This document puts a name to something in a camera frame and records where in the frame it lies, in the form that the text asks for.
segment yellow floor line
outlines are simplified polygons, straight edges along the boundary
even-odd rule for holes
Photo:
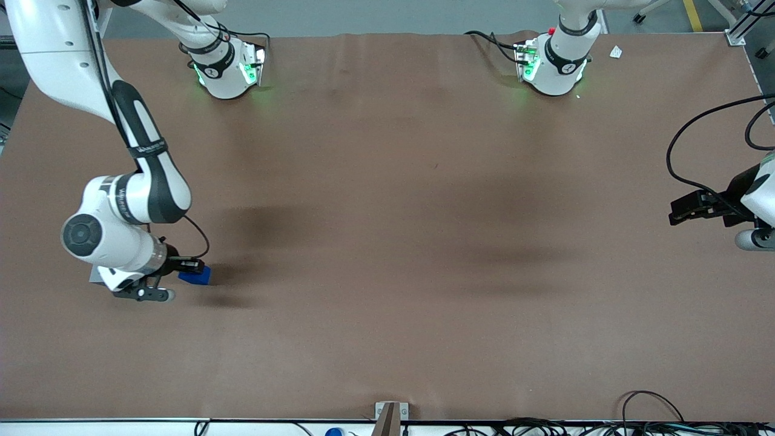
[[[700,22],[700,16],[697,15],[697,8],[694,7],[694,0],[684,0],[684,7],[689,16],[691,29],[695,32],[702,32],[702,23]]]

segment table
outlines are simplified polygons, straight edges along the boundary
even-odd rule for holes
[[[525,36],[507,36],[518,40]],[[212,240],[213,286],[113,298],[60,246],[86,182],[132,171],[114,128],[31,88],[0,159],[0,417],[613,418],[652,389],[690,420],[769,420],[771,254],[668,225],[686,120],[755,95],[723,35],[606,35],[559,98],[468,36],[272,41],[217,101],[176,42],[109,41]],[[623,50],[609,58],[614,45]],[[758,105],[698,123],[682,175],[755,164]],[[773,138],[762,123],[759,142]],[[153,226],[183,253],[187,223]],[[631,419],[670,419],[632,402]]]

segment robotic arm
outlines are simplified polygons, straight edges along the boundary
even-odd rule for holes
[[[253,45],[224,33],[212,17],[195,22],[156,0],[114,2],[131,5],[173,30],[197,69],[205,72],[200,82],[215,97],[236,97],[258,82],[263,50],[259,59]],[[224,3],[191,2],[200,13],[219,12]],[[143,98],[105,56],[94,15],[99,5],[92,0],[5,4],[19,52],[38,88],[66,106],[114,123],[136,164],[134,172],[97,177],[86,185],[81,207],[62,228],[62,245],[97,267],[115,296],[171,299],[170,290],[158,287],[160,278],[172,271],[202,272],[204,263],[178,256],[143,226],[176,223],[191,207],[191,191]],[[202,25],[210,22],[215,30]],[[51,74],[52,65],[56,74]]]
[[[736,175],[724,192],[715,195],[699,189],[670,204],[670,225],[687,220],[721,216],[724,227],[753,223],[735,237],[746,251],[775,251],[775,153],[768,153],[759,165]]]
[[[587,56],[601,25],[597,9],[643,7],[651,0],[553,0],[560,7],[560,22],[552,33],[516,47],[517,72],[538,92],[567,94],[581,80]]]

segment gray floor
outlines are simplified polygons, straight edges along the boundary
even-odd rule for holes
[[[726,21],[705,1],[694,0],[705,31],[723,30]],[[673,0],[651,12],[643,24],[632,21],[635,10],[608,11],[611,33],[684,33],[691,24],[681,1]],[[543,31],[556,25],[557,9],[550,0],[230,0],[219,20],[230,29],[262,31],[272,36],[331,36],[341,33],[463,33],[471,29],[513,33]],[[0,34],[8,34],[0,16]],[[170,38],[154,21],[131,9],[115,9],[107,38]],[[775,55],[760,60],[753,54],[775,38],[775,19],[760,20],[746,37],[749,57],[759,84],[775,92]],[[23,95],[29,76],[14,51],[0,50],[0,86]],[[0,122],[12,126],[19,100],[0,92]]]

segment blue object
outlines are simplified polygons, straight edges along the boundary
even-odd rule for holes
[[[189,282],[192,285],[209,285],[210,284],[210,267],[205,265],[205,269],[201,274],[194,274],[191,272],[178,272],[177,277],[184,282]]]

